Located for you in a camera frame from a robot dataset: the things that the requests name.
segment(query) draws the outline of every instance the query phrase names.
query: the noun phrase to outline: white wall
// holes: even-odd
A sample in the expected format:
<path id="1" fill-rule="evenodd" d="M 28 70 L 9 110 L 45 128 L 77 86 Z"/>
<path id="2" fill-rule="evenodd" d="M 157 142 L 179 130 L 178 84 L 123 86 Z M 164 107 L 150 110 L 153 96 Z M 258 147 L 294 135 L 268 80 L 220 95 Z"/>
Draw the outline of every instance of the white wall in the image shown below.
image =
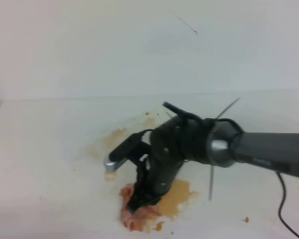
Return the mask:
<path id="1" fill-rule="evenodd" d="M 0 0 L 0 84 L 8 100 L 299 88 L 299 0 Z"/>

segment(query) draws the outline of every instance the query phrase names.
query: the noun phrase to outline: thin metal rod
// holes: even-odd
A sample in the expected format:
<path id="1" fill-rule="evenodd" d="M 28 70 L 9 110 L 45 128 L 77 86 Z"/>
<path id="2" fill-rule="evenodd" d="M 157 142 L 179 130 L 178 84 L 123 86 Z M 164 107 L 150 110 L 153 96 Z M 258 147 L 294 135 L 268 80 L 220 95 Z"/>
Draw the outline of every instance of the thin metal rod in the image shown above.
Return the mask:
<path id="1" fill-rule="evenodd" d="M 229 104 L 229 106 L 227 106 L 217 117 L 216 119 L 219 119 L 220 117 L 222 117 L 223 114 L 226 113 L 226 111 L 228 111 L 234 104 L 236 104 L 238 101 L 240 100 L 240 98 L 235 99 L 232 103 Z"/>
<path id="2" fill-rule="evenodd" d="M 209 194 L 208 200 L 211 201 L 213 199 L 213 184 L 214 184 L 214 166 L 210 166 L 210 179 L 209 179 Z"/>
<path id="3" fill-rule="evenodd" d="M 236 104 L 240 98 L 235 99 L 232 103 L 230 103 L 217 117 L 216 120 L 222 117 L 223 114 L 225 114 L 234 104 Z M 209 201 L 212 201 L 213 199 L 213 187 L 214 187 L 214 166 L 210 166 L 210 178 L 209 178 L 209 193 L 208 193 L 208 199 Z"/>

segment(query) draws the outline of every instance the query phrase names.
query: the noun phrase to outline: white background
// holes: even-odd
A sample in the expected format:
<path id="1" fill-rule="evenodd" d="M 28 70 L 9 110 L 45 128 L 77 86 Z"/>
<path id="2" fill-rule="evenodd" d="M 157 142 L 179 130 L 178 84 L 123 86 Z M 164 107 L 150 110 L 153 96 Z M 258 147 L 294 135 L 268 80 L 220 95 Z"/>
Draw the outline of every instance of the white background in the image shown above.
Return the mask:
<path id="1" fill-rule="evenodd" d="M 299 0 L 0 0 L 5 100 L 290 88 Z"/>
<path id="2" fill-rule="evenodd" d="M 64 161 L 100 136 L 104 125 L 169 97 L 210 117 L 243 96 L 240 107 L 227 116 L 244 128 L 299 132 L 299 92 L 268 89 L 299 89 L 299 0 L 0 0 L 0 104 L 5 101 L 0 111 L 0 236 L 90 238 L 99 233 L 99 238 L 113 238 L 106 226 L 114 223 L 114 233 L 131 238 L 116 218 L 117 191 L 111 188 L 98 198 L 93 193 L 103 184 L 86 178 L 102 177 L 93 170 L 103 168 L 89 161 L 81 165 L 89 174 L 76 175 Z M 237 93 L 194 94 L 223 91 Z M 246 100 L 246 91 L 257 92 Z M 55 98 L 70 100 L 36 101 Z M 18 101 L 23 99 L 35 101 Z M 274 174 L 236 169 L 216 178 L 214 206 L 202 201 L 201 210 L 192 208 L 195 223 L 166 229 L 181 229 L 179 238 L 187 235 L 186 227 L 197 238 L 201 229 L 210 238 L 289 238 L 286 228 L 268 219 L 277 220 L 281 198 Z M 207 181 L 204 170 L 203 179 L 183 177 L 205 192 L 207 184 L 200 183 Z M 131 182 L 135 175 L 130 172 L 134 168 L 117 188 Z M 259 175 L 262 185 L 256 183 Z M 299 231 L 299 180 L 288 179 L 291 200 L 285 217 Z M 50 181 L 55 183 L 51 191 Z M 233 192 L 235 183 L 239 187 Z M 77 201 L 80 195 L 88 197 Z M 270 203 L 258 203 L 267 196 Z M 91 210 L 115 202 L 110 214 L 102 213 L 104 221 Z M 241 224 L 245 216 L 251 218 L 248 228 Z"/>

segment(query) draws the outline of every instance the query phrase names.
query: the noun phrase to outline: food spill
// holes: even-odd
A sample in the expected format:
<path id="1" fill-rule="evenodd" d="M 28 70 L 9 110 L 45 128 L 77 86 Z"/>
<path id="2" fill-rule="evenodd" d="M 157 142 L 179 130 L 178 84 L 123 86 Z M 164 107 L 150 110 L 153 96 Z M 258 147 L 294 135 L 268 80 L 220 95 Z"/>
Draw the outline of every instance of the food spill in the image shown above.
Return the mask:
<path id="1" fill-rule="evenodd" d="M 130 215 L 129 217 L 125 217 L 122 215 L 126 214 L 127 210 L 125 209 L 125 206 L 129 196 L 131 195 L 131 191 L 133 190 L 129 187 L 126 186 L 121 189 L 121 195 L 123 196 L 121 222 L 130 231 L 143 231 L 144 229 L 146 233 L 150 233 L 152 230 L 161 231 L 164 221 L 156 223 L 159 217 L 164 216 L 169 218 L 171 221 L 174 221 L 181 213 L 181 209 L 178 206 L 182 204 L 188 205 L 191 198 L 198 196 L 197 192 L 190 191 L 189 182 L 181 179 L 175 179 L 170 191 L 166 193 L 155 206 L 141 208 L 140 212 L 137 211 L 133 216 Z"/>
<path id="2" fill-rule="evenodd" d="M 144 123 L 143 123 L 143 127 L 144 128 L 151 128 L 151 127 L 155 127 L 155 119 L 154 118 L 147 118 Z"/>
<path id="3" fill-rule="evenodd" d="M 112 151 L 115 147 L 118 146 L 120 142 L 118 139 L 123 136 L 126 128 L 120 129 L 118 128 L 115 131 L 112 131 L 109 136 L 102 138 L 103 145 L 107 148 L 108 151 Z"/>
<path id="4" fill-rule="evenodd" d="M 161 228 L 162 228 L 162 225 L 164 224 L 165 222 L 164 221 L 161 221 L 159 223 L 156 224 L 156 227 L 153 228 L 153 230 L 157 231 L 157 232 L 160 232 L 161 231 Z"/>
<path id="5" fill-rule="evenodd" d="M 129 231 L 139 231 L 142 232 L 144 229 L 146 232 L 148 222 L 147 219 L 153 219 L 153 217 L 158 217 L 160 214 L 157 212 L 157 206 L 143 206 L 136 210 L 134 214 L 131 214 L 127 209 L 126 205 L 130 200 L 134 191 L 134 185 L 128 184 L 121 189 L 120 195 L 123 198 L 120 221 Z"/>
<path id="6" fill-rule="evenodd" d="M 166 193 L 157 204 L 158 212 L 162 216 L 174 221 L 181 212 L 178 206 L 181 204 L 188 205 L 189 199 L 197 196 L 197 192 L 189 190 L 189 182 L 181 179 L 175 179 L 170 191 Z"/>
<path id="7" fill-rule="evenodd" d="M 117 178 L 118 173 L 117 172 L 109 172 L 105 170 L 104 179 L 105 181 L 114 181 Z"/>
<path id="8" fill-rule="evenodd" d="M 89 145 L 87 148 L 87 153 L 89 156 L 91 156 L 93 158 L 100 158 L 100 154 L 97 151 L 96 144 L 97 143 L 95 142 L 95 143 L 92 143 L 91 145 Z"/>
<path id="9" fill-rule="evenodd" d="M 246 217 L 245 219 L 242 219 L 243 222 L 248 223 L 249 222 L 249 217 Z"/>

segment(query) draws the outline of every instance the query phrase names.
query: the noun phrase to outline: brown liquid stain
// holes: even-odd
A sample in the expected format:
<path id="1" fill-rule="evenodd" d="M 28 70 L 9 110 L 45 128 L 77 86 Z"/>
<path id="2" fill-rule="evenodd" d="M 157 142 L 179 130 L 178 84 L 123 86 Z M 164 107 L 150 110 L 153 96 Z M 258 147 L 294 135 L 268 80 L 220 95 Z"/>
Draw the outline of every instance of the brown liquid stain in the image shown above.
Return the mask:
<path id="1" fill-rule="evenodd" d="M 179 216 L 181 210 L 178 208 L 179 205 L 189 204 L 189 199 L 195 198 L 198 193 L 189 190 L 189 182 L 175 179 L 170 191 L 166 193 L 157 204 L 158 212 L 171 221 L 174 221 L 175 217 Z"/>
<path id="2" fill-rule="evenodd" d="M 109 172 L 109 171 L 105 171 L 104 174 L 104 179 L 105 181 L 109 182 L 109 181 L 114 181 L 117 178 L 118 173 L 117 172 Z"/>
<path id="3" fill-rule="evenodd" d="M 243 222 L 248 223 L 249 222 L 249 217 L 246 217 L 245 219 L 242 219 Z"/>
<path id="4" fill-rule="evenodd" d="M 92 143 L 91 145 L 88 146 L 87 153 L 89 156 L 91 156 L 93 158 L 100 158 L 100 154 L 97 152 L 95 143 Z"/>
<path id="5" fill-rule="evenodd" d="M 126 131 L 126 128 L 123 129 L 117 129 L 110 133 L 109 136 L 104 137 L 102 139 L 103 145 L 107 148 L 107 150 L 113 150 L 115 147 L 118 146 L 118 139 L 123 136 L 124 132 Z"/>
<path id="6" fill-rule="evenodd" d="M 156 224 L 156 227 L 153 228 L 153 230 L 157 231 L 157 232 L 160 232 L 161 231 L 161 228 L 162 228 L 162 225 L 164 224 L 165 222 L 164 221 L 161 221 L 159 223 Z"/>
<path id="7" fill-rule="evenodd" d="M 144 128 L 151 128 L 155 127 L 155 119 L 154 118 L 147 118 L 143 123 Z"/>

